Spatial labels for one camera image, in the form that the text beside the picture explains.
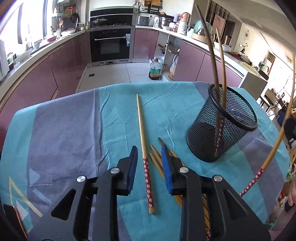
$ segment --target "white countertop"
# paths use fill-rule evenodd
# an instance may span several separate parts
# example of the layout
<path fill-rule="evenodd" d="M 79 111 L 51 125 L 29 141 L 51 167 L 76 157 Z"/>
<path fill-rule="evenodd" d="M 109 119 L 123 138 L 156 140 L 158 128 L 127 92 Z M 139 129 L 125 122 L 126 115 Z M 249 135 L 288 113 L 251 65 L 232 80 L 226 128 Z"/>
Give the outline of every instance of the white countertop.
<path fill-rule="evenodd" d="M 150 26 L 136 26 L 136 28 L 145 28 L 145 29 L 153 29 L 153 30 L 157 30 L 159 32 L 163 32 L 166 34 L 170 34 L 172 36 L 175 36 L 177 38 L 183 39 L 189 43 L 192 43 L 198 47 L 203 48 L 206 51 L 209 51 L 209 46 L 203 42 L 200 42 L 198 40 L 195 40 L 193 38 L 189 38 L 183 34 L 179 34 L 173 31 L 168 31 L 168 30 L 164 30 L 162 28 L 156 28 L 156 27 L 150 27 Z M 220 50 L 217 48 L 213 48 L 214 50 L 214 54 L 218 57 L 221 58 L 220 55 Z M 239 73 L 241 73 L 244 77 L 248 74 L 251 73 L 253 75 L 258 76 L 259 78 L 265 80 L 256 70 L 254 70 L 252 67 L 248 67 L 246 65 L 243 64 L 242 61 L 237 60 L 236 58 L 234 58 L 233 56 L 231 56 L 230 54 L 224 53 L 224 61 L 229 64 L 230 66 L 232 66 L 234 69 L 236 69 Z"/>
<path fill-rule="evenodd" d="M 84 31 L 80 31 L 74 34 L 71 34 L 66 37 L 62 37 L 53 43 L 43 47 L 39 51 L 33 53 L 27 60 L 20 63 L 19 65 L 15 66 L 14 69 L 9 72 L 3 80 L 0 82 L 0 100 L 3 98 L 3 96 L 6 94 L 6 92 L 9 90 L 9 88 L 14 84 L 14 82 L 32 65 L 34 64 L 38 59 L 42 58 L 44 55 L 46 55 L 49 51 L 53 50 L 57 46 L 61 45 L 62 43 L 80 35 L 83 34 Z"/>
<path fill-rule="evenodd" d="M 206 51 L 209 51 L 209 47 L 207 44 L 200 42 L 198 40 L 189 38 L 185 35 L 179 34 L 179 33 L 175 33 L 172 31 L 168 31 L 168 30 L 164 30 L 161 28 L 155 28 L 155 27 L 149 27 L 149 26 L 136 26 L 136 28 L 145 28 L 145 29 L 153 29 L 153 30 L 157 30 L 166 34 L 170 34 L 172 36 L 175 36 L 177 38 L 183 39 L 189 43 L 192 43 L 198 47 L 203 48 Z M 62 43 L 80 35 L 85 33 L 84 31 L 80 31 L 74 34 L 71 34 L 69 36 L 60 38 L 59 40 L 43 47 L 42 49 L 40 49 L 39 51 L 37 51 L 36 53 L 32 54 L 26 61 L 20 63 L 19 65 L 15 66 L 14 69 L 8 73 L 4 79 L 0 82 L 0 100 L 3 98 L 3 96 L 6 94 L 6 92 L 9 90 L 9 88 L 14 84 L 14 82 L 32 65 L 34 64 L 38 59 L 42 58 L 44 55 L 46 55 L 49 51 L 53 50 L 54 48 L 58 47 L 59 45 L 61 45 Z M 214 54 L 220 58 L 220 51 L 216 48 L 214 48 Z M 237 70 L 242 76 L 243 79 L 249 74 L 251 73 L 252 75 L 258 76 L 259 78 L 263 79 L 264 81 L 266 81 L 257 71 L 253 70 L 251 67 L 244 65 L 241 61 L 235 59 L 233 56 L 224 53 L 224 60 L 227 64 L 229 64 L 230 66 L 232 66 L 235 70 Z"/>

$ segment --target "utensil holder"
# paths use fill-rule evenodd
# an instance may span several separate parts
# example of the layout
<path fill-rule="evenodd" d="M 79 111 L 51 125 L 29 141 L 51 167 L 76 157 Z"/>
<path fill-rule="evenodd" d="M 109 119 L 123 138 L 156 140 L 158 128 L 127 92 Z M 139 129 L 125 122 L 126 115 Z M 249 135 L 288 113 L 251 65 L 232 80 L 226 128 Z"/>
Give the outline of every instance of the utensil holder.
<path fill-rule="evenodd" d="M 258 120 L 246 99 L 230 87 L 227 87 L 225 109 L 222 108 L 222 85 L 219 87 L 219 102 L 214 85 L 208 91 L 209 97 L 188 129 L 186 139 L 197 158 L 214 162 L 248 131 L 254 131 Z"/>

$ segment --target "oven door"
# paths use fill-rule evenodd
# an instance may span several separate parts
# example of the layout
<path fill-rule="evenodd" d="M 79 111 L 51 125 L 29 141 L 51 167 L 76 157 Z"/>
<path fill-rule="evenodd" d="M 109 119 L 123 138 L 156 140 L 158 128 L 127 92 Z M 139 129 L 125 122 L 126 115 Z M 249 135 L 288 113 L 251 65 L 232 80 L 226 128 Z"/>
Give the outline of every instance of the oven door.
<path fill-rule="evenodd" d="M 92 63 L 130 58 L 130 28 L 94 31 L 89 37 Z"/>

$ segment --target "cooking oil bottle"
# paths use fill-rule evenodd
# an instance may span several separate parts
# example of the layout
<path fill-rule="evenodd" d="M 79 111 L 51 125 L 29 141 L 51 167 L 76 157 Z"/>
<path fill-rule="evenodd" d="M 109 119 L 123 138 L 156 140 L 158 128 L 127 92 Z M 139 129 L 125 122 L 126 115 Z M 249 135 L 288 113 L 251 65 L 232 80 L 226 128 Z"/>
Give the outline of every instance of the cooking oil bottle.
<path fill-rule="evenodd" d="M 156 58 L 155 61 L 150 65 L 149 78 L 151 80 L 158 80 L 160 77 L 160 72 L 161 64 L 158 62 L 158 59 Z"/>

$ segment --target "purple cabinet door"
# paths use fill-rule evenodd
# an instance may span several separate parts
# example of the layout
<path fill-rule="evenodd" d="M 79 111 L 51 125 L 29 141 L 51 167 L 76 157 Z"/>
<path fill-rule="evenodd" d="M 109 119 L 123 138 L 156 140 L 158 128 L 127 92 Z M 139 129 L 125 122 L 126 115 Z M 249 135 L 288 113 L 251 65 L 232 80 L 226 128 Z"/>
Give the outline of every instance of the purple cabinet door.
<path fill-rule="evenodd" d="M 20 83 L 0 112 L 1 151 L 14 114 L 20 109 L 51 100 L 56 89 L 50 61 L 46 58 Z"/>
<path fill-rule="evenodd" d="M 152 35 L 153 30 L 136 29 L 133 58 L 149 58 Z"/>
<path fill-rule="evenodd" d="M 204 51 L 182 42 L 173 81 L 195 81 L 204 57 Z"/>
<path fill-rule="evenodd" d="M 86 67 L 85 35 L 64 43 L 50 56 L 54 78 L 61 96 L 74 94 Z"/>
<path fill-rule="evenodd" d="M 150 54 L 149 54 L 149 59 L 153 60 L 155 51 L 156 51 L 156 45 L 158 41 L 158 31 L 153 31 L 152 34 L 152 40 L 151 40 L 151 46 L 150 46 Z"/>
<path fill-rule="evenodd" d="M 217 65 L 219 83 L 222 84 L 223 79 L 222 79 L 222 72 L 221 72 L 222 71 L 221 62 L 216 60 L 216 65 Z M 235 73 L 233 73 L 231 70 L 229 70 L 228 68 L 225 68 L 225 69 L 226 69 L 227 86 L 238 87 L 242 79 L 238 77 Z M 198 74 L 196 81 L 207 82 L 210 84 L 214 83 L 212 62 L 208 54 L 205 55 L 204 61 L 202 62 L 202 67 L 200 68 L 200 72 Z"/>

